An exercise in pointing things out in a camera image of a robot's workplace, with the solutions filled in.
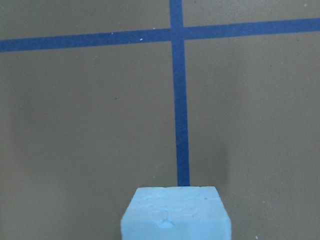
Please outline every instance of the blue tape line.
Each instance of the blue tape line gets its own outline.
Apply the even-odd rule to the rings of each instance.
[[[187,84],[182,0],[170,0],[171,47],[178,186],[190,186]]]
[[[174,29],[179,31],[185,40],[320,31],[320,18],[194,26],[179,29],[176,25],[181,25],[182,21],[179,18],[175,19],[175,14],[172,14],[171,17],[173,17],[171,24],[173,24]],[[162,28],[155,30],[8,39],[0,40],[0,53],[165,42],[171,41],[171,34],[172,30],[170,28]]]
[[[141,44],[171,40],[169,28],[0,40],[0,52]]]
[[[320,31],[320,18],[185,27],[185,40]]]

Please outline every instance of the gray floor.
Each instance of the gray floor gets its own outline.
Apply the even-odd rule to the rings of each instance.
[[[0,39],[168,28],[168,1],[0,1]],[[186,0],[185,26],[319,17],[320,1]],[[234,240],[320,235],[320,33],[185,43],[191,184]],[[170,42],[0,54],[0,239],[120,240],[175,186]]]

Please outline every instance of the foam block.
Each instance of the foam block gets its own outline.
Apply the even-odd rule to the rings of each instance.
[[[122,240],[231,240],[214,186],[138,188],[121,220]]]

